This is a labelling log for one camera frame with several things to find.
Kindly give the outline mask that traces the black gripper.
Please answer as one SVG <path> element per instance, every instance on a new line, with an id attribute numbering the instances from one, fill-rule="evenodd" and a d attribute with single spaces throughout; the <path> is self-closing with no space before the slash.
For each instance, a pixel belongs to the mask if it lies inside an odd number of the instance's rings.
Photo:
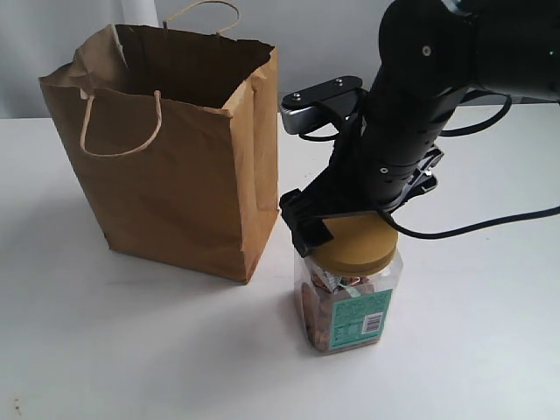
<path id="1" fill-rule="evenodd" d="M 326 169 L 304 191 L 294 189 L 279 200 L 301 257 L 333 239 L 321 215 L 376 207 L 391 213 L 438 183 L 429 174 L 438 162 L 438 114 L 433 108 L 357 108 L 336 128 Z"/>

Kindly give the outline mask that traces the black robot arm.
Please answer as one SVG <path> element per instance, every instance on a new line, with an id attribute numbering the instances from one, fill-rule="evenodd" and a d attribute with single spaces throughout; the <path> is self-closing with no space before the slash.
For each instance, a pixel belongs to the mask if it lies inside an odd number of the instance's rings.
<path id="1" fill-rule="evenodd" d="M 333 233 L 331 218 L 376 213 L 384 221 L 436 187 L 437 138 L 456 108 L 485 95 L 559 99 L 556 1 L 394 1 L 378 35 L 371 88 L 340 76 L 287 94 L 285 130 L 305 140 L 337 132 L 327 167 L 280 199 L 295 250 L 308 256 Z"/>

